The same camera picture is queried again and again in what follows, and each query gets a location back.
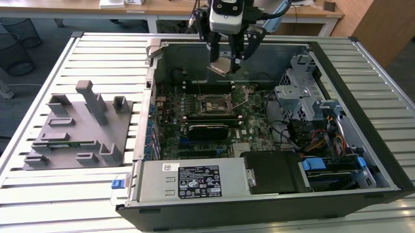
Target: blue latch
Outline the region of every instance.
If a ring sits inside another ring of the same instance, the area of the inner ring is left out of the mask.
[[[114,180],[111,182],[111,189],[123,189],[123,188],[126,188],[124,185],[126,185],[124,179],[123,180]]]
[[[365,167],[366,167],[366,161],[365,161],[365,158],[358,157],[358,162],[359,162],[361,167],[362,167],[362,168],[365,168]]]
[[[305,171],[326,169],[326,164],[322,158],[309,158],[302,162],[302,164]]]

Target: aluminum extrusion table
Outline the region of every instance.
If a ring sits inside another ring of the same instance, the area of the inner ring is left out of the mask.
[[[196,39],[196,35],[84,33],[72,37],[51,75],[26,114],[0,158],[0,232],[136,233],[134,225],[115,212],[126,192],[111,190],[111,181],[132,171],[135,136],[139,128],[144,80],[152,68],[144,63],[150,38]],[[374,61],[359,42],[349,38],[282,37],[286,41],[319,42],[410,178],[415,179],[415,105]],[[123,95],[132,100],[124,166],[24,171],[24,158],[38,137],[50,108],[51,94],[82,100],[75,85],[94,82],[104,100]],[[325,83],[329,93],[330,84]],[[390,204],[371,206],[345,218],[220,227],[188,232],[413,232],[415,195]]]

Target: warning label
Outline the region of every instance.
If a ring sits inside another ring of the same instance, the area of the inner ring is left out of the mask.
[[[182,199],[222,197],[219,166],[179,167]]]

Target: wastebasket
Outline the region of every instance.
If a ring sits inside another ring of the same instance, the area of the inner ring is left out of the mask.
[[[30,18],[0,18],[0,24],[10,33],[20,37],[24,48],[34,48],[42,44],[42,39]]]
[[[35,68],[34,61],[12,33],[0,33],[0,67],[11,76],[22,76]]]

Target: metal bracket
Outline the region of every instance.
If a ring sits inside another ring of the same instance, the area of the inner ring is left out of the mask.
[[[162,45],[160,39],[151,39],[148,41],[148,45],[146,47],[146,53],[147,53],[147,58],[144,61],[146,65],[150,65],[150,67],[152,67],[155,57],[163,54],[163,48],[167,46],[168,44]]]

